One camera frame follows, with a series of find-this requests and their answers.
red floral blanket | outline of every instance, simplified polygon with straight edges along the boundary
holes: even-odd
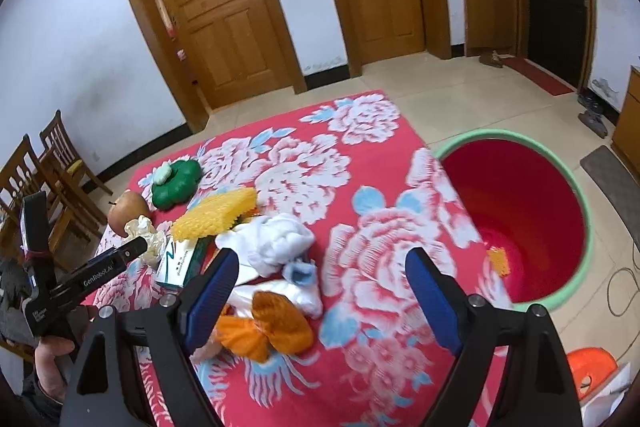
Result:
[[[154,168],[195,158],[204,176],[187,205],[156,211],[169,230],[212,192],[253,186],[266,212],[296,214],[316,235],[324,315],[315,345],[260,364],[223,353],[195,367],[218,415],[234,427],[416,426],[449,372],[404,275],[404,256],[423,247],[468,293],[511,303],[449,179],[382,92],[303,108],[250,124],[140,168],[129,187],[150,203]],[[119,244],[107,229],[98,252]],[[139,261],[104,286],[98,306],[153,304],[162,290]],[[498,350],[474,416],[484,425],[504,365]],[[149,354],[140,349],[159,426],[171,419]]]

white cloth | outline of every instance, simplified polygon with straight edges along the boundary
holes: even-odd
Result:
[[[236,317],[253,318],[251,305],[256,292],[273,292],[284,295],[304,315],[313,319],[319,319],[322,316],[322,300],[318,283],[309,286],[296,286],[284,279],[278,279],[260,284],[236,286],[227,301],[236,309]]]
[[[241,266],[236,284],[243,284],[277,273],[284,264],[305,253],[314,240],[313,232],[296,216],[278,214],[254,217],[219,234],[216,246],[238,254]]]

crumpled tissue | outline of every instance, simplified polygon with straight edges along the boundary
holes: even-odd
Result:
[[[256,292],[272,292],[285,296],[304,315],[313,319],[322,316],[322,300],[318,284],[297,286],[284,279],[266,281],[259,284],[236,286],[227,300],[235,308],[236,317],[254,318],[251,313],[252,301]]]
[[[282,266],[300,257],[315,237],[291,214],[256,216],[216,237],[218,248],[231,248],[241,265],[238,284],[257,277],[269,277]]]
[[[132,219],[124,226],[127,232],[126,241],[131,241],[136,237],[144,237],[146,240],[146,251],[140,256],[143,264],[149,265],[151,269],[158,269],[160,257],[166,246],[166,236],[162,230],[156,230],[151,219],[146,216],[140,216],[138,219]]]

gray floor mat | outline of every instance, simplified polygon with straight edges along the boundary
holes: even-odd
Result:
[[[640,187],[633,176],[605,145],[582,158],[580,165],[604,192],[639,247]]]

shoe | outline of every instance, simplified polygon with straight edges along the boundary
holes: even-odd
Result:
[[[602,121],[602,117],[599,114],[594,113],[592,110],[587,109],[584,113],[578,115],[578,120],[585,124],[600,138],[606,138],[609,134],[607,127]]]
[[[582,107],[593,111],[595,114],[603,114],[604,112],[602,104],[598,102],[596,96],[589,91],[583,91],[578,95],[578,103]]]
[[[495,50],[492,52],[483,52],[479,57],[480,63],[487,66],[493,66],[494,68],[503,68],[504,64],[500,60],[498,52]]]

